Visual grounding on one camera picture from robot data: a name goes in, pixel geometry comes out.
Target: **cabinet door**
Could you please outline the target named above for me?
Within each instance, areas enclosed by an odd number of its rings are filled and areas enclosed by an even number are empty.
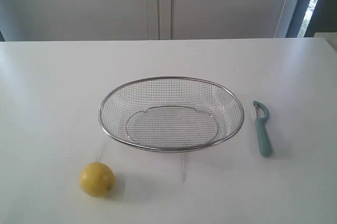
[[[171,1],[173,39],[274,37],[285,2],[285,0]]]
[[[14,0],[31,41],[158,39],[157,0]]]

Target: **metal mesh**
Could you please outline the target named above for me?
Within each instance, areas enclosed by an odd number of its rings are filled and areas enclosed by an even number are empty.
[[[226,88],[198,79],[163,77],[122,85],[100,108],[104,131],[153,151],[188,151],[234,135],[243,109]]]

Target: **wire mesh basket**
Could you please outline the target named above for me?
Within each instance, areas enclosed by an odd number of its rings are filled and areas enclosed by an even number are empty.
[[[242,104],[225,87],[187,77],[155,77],[126,83],[103,100],[102,129],[113,139],[143,150],[185,152],[235,135]]]

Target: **wire grid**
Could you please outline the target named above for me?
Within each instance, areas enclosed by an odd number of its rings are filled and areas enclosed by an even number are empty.
[[[111,137],[154,151],[206,147],[235,134],[242,122],[242,106],[227,89],[182,77],[122,85],[100,109]]]

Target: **yellow lemon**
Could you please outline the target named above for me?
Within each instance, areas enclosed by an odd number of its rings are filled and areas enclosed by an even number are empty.
[[[80,174],[80,187],[92,197],[107,195],[115,185],[115,176],[112,170],[101,162],[87,165]]]

